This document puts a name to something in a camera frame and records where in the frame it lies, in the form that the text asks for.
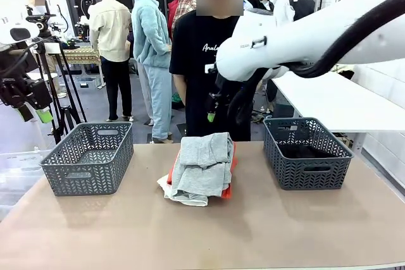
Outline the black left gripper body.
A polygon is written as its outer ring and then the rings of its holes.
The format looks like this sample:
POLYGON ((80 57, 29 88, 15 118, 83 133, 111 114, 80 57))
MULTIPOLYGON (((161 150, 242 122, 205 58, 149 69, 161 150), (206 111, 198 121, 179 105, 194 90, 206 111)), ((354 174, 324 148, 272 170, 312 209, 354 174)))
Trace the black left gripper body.
POLYGON ((42 78, 33 80, 22 69, 1 72, 1 101, 18 109, 26 103, 34 109, 44 109, 53 101, 42 78))

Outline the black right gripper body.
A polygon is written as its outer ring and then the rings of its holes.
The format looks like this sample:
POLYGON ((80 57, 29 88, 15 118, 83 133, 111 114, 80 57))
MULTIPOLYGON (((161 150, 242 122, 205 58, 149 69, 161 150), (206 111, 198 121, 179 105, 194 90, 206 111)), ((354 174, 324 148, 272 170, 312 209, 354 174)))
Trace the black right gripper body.
POLYGON ((206 98, 206 110, 208 115, 215 115, 219 108, 229 106, 230 102, 241 88, 242 82, 227 80, 218 73, 215 86, 206 98))

